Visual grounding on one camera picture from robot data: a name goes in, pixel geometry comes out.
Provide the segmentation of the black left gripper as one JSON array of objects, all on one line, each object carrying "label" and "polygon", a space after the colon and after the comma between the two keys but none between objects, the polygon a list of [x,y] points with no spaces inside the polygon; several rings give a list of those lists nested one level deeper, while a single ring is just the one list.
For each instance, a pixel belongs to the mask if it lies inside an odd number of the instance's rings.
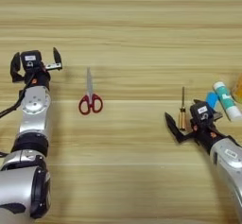
[{"label": "black left gripper", "polygon": [[56,47],[53,47],[53,56],[55,63],[47,65],[42,64],[39,67],[28,69],[23,77],[19,74],[21,69],[20,53],[15,53],[10,63],[12,82],[15,83],[24,80],[27,88],[35,86],[49,88],[49,82],[51,80],[50,71],[62,69],[61,54]]}]

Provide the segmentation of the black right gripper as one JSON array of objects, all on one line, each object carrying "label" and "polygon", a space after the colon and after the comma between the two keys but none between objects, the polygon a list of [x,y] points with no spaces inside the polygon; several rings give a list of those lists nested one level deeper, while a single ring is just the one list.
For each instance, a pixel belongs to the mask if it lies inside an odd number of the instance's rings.
[{"label": "black right gripper", "polygon": [[[206,102],[194,99],[194,103],[203,106]],[[164,114],[166,124],[179,144],[188,139],[193,139],[198,145],[201,145],[207,153],[210,153],[212,146],[217,141],[225,138],[225,135],[220,133],[214,124],[221,115],[211,108],[206,108],[202,113],[199,113],[199,110],[196,108],[191,108],[190,112],[192,115],[190,120],[192,131],[190,133],[183,134],[177,128],[173,117],[167,112]]]}]

